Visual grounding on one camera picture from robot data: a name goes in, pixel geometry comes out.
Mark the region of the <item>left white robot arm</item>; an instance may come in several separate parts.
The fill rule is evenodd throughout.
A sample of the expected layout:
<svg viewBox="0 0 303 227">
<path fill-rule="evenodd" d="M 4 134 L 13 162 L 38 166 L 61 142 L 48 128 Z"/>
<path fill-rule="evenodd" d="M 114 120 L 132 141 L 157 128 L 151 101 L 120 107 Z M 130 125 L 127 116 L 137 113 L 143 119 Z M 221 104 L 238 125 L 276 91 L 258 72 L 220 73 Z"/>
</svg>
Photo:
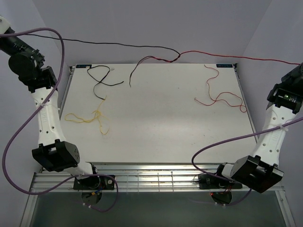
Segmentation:
<svg viewBox="0 0 303 227">
<path fill-rule="evenodd" d="M 53 69 L 44 66 L 45 57 L 38 49 L 13 33 L 10 27 L 1 29 L 1 35 L 9 36 L 1 37 L 0 49 L 10 56 L 9 68 L 27 86 L 38 110 L 39 138 L 38 147 L 32 150 L 34 160 L 49 172 L 65 171 L 78 175 L 90 189 L 97 188 L 100 177 L 95 174 L 93 165 L 80 159 L 78 148 L 66 141 L 61 129 Z"/>
</svg>

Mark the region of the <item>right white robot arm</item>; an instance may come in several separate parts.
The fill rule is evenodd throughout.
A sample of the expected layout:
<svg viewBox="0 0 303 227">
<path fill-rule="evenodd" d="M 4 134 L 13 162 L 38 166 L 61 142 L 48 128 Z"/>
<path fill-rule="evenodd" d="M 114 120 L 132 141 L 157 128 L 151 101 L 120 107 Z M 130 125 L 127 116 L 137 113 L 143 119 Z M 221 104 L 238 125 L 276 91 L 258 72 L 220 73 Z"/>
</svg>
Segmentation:
<svg viewBox="0 0 303 227">
<path fill-rule="evenodd" d="M 285 123 L 291 122 L 303 104 L 303 66 L 300 64 L 275 84 L 267 97 L 268 105 L 263 126 L 252 153 L 234 164 L 222 164 L 214 175 L 214 183 L 226 187 L 231 180 L 259 193 L 265 192 L 283 178 L 278 169 L 279 154 L 286 135 Z"/>
</svg>

